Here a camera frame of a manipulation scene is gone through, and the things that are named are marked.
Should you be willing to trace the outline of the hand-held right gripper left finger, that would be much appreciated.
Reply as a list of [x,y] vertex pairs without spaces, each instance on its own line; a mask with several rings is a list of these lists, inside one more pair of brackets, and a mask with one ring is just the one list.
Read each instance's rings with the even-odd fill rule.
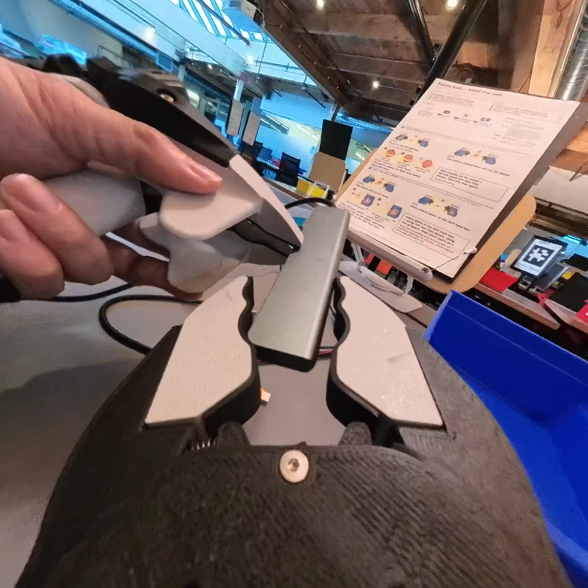
[[239,276],[185,319],[146,413],[147,427],[210,430],[206,420],[251,386],[259,406],[256,354],[247,340],[253,305],[253,278]]

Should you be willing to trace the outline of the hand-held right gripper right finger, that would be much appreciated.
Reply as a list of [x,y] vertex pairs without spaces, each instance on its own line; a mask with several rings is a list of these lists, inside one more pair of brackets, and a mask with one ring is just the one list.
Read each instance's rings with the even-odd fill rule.
[[334,283],[329,396],[376,420],[442,429],[443,418],[406,325],[392,308],[349,277]]

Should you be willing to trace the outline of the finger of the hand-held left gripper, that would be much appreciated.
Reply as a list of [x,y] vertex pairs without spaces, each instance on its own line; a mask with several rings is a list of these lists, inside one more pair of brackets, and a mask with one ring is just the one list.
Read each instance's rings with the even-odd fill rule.
[[167,280],[185,293],[205,292],[246,263],[251,253],[250,245],[233,232],[208,240],[177,237],[161,226],[158,215],[140,218],[139,230],[168,252]]
[[207,240],[247,224],[271,246],[286,246],[286,254],[301,246],[302,231],[246,159],[237,154],[222,166],[196,154],[196,162],[219,175],[222,185],[216,192],[197,195],[162,189],[159,221],[164,229],[180,238]]

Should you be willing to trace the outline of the dark grey usb hub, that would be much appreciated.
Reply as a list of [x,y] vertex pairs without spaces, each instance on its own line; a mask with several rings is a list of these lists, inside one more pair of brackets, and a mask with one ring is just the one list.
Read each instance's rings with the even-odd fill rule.
[[350,214],[319,206],[303,226],[303,242],[280,271],[248,331],[259,359],[301,372],[318,359]]

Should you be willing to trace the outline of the person's left hand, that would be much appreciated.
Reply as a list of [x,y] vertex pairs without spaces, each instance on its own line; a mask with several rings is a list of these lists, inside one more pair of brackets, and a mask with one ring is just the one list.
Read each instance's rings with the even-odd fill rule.
[[67,282],[112,276],[195,301],[174,288],[168,264],[98,236],[43,179],[89,164],[190,194],[218,190],[221,178],[167,137],[98,105],[66,80],[1,58],[1,275],[24,299],[48,300]]

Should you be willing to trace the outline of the white document stand base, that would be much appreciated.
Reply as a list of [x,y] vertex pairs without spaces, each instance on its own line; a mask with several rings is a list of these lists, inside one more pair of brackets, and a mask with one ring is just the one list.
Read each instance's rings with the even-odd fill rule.
[[365,265],[344,259],[340,262],[339,271],[395,311],[407,314],[423,307],[417,299],[371,272]]

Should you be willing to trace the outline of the yellow box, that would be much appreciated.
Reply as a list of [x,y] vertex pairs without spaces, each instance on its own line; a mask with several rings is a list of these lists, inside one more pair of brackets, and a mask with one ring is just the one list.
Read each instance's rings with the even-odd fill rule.
[[329,186],[320,181],[298,178],[296,189],[305,197],[326,199]]

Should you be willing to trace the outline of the red box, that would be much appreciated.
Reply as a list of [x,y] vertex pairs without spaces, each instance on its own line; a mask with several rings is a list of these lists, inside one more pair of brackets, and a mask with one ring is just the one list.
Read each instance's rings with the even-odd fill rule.
[[516,276],[496,268],[489,268],[481,277],[479,285],[489,288],[494,292],[502,293],[517,283],[517,281],[518,278]]

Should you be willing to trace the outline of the blue plastic bin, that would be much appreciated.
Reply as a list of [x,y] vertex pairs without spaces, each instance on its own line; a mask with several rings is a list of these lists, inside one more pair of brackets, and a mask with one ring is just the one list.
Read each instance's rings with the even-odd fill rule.
[[458,292],[424,336],[504,430],[572,584],[587,587],[587,362]]

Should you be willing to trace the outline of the wooden table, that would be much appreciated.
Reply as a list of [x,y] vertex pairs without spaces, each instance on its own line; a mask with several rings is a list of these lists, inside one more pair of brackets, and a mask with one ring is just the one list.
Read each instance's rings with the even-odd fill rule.
[[472,290],[525,315],[527,318],[534,320],[551,330],[558,330],[561,326],[560,322],[539,303],[533,302],[512,290],[507,289],[504,292],[497,292],[480,283],[476,284]]

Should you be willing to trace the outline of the black monitor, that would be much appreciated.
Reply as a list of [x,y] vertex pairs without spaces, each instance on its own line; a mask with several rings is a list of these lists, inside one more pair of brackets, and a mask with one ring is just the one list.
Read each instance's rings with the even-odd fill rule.
[[352,126],[324,119],[318,151],[333,158],[345,160],[352,133]]

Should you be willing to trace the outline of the tablet showing marker tag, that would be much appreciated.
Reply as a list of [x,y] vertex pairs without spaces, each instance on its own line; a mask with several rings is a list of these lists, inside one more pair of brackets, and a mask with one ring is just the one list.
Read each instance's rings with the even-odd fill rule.
[[533,236],[511,264],[511,269],[525,276],[540,277],[566,248],[558,239]]

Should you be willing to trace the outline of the printed instruction sheet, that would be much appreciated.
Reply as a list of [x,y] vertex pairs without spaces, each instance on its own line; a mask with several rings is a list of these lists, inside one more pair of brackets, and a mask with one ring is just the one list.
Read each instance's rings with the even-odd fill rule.
[[586,102],[436,79],[337,197],[349,241],[453,282],[586,121]]

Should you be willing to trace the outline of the black pole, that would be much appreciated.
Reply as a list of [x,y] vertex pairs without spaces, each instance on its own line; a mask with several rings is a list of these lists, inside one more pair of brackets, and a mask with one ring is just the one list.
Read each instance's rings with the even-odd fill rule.
[[422,45],[425,58],[430,66],[429,73],[422,84],[417,100],[424,96],[424,93],[437,78],[443,78],[447,74],[485,4],[486,1],[464,1],[447,41],[438,53],[434,53],[434,47],[422,8],[418,1],[408,1],[410,13],[416,24],[417,39]]

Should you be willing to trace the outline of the silver ventilation duct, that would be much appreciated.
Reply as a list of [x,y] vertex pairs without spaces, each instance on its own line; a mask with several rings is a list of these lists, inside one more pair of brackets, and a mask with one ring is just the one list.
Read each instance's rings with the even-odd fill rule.
[[587,92],[587,1],[582,1],[564,54],[555,98],[582,101]]

